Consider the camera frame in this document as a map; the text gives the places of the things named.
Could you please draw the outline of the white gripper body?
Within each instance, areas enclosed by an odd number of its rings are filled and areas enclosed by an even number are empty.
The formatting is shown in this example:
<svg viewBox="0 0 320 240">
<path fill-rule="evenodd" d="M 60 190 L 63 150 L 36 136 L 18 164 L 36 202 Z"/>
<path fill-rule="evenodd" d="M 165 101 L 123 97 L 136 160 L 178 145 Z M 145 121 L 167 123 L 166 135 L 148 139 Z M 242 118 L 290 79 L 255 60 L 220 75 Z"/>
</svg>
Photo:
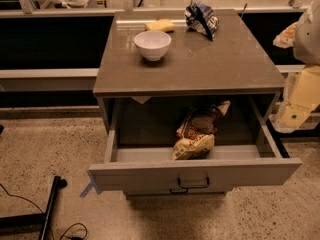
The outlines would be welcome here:
<svg viewBox="0 0 320 240">
<path fill-rule="evenodd" d="M 320 66 L 305 67 L 297 76 L 290 104 L 308 110 L 320 105 Z"/>
</svg>

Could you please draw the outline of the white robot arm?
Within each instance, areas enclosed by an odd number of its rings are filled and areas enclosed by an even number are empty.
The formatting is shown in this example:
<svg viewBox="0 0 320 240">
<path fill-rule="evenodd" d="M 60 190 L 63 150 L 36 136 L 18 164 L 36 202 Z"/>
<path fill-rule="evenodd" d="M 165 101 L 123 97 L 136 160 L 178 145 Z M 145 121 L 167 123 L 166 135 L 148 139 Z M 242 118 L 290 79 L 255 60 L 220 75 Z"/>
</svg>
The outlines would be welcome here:
<svg viewBox="0 0 320 240">
<path fill-rule="evenodd" d="M 294 57 L 305 64 L 302 71 L 287 76 L 283 101 L 270 116 L 278 132 L 292 133 L 320 105 L 320 0 L 313 0 L 297 22 L 275 37 L 273 45 L 292 47 Z"/>
</svg>

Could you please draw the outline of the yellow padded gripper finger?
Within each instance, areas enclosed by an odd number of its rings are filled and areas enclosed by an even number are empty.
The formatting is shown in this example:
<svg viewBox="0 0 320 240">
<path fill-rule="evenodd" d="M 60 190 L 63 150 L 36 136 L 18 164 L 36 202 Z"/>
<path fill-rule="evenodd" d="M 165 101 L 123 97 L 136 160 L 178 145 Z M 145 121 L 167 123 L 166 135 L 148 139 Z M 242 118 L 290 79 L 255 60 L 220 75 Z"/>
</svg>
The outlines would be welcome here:
<svg viewBox="0 0 320 240">
<path fill-rule="evenodd" d="M 273 40 L 273 45 L 279 48 L 289 48 L 293 46 L 293 40 L 295 37 L 297 23 L 294 22 L 284 29 L 279 35 Z"/>
<path fill-rule="evenodd" d="M 277 132 L 292 133 L 300 130 L 310 115 L 311 111 L 303 107 L 279 103 L 277 110 L 269 116 L 269 120 Z"/>
</svg>

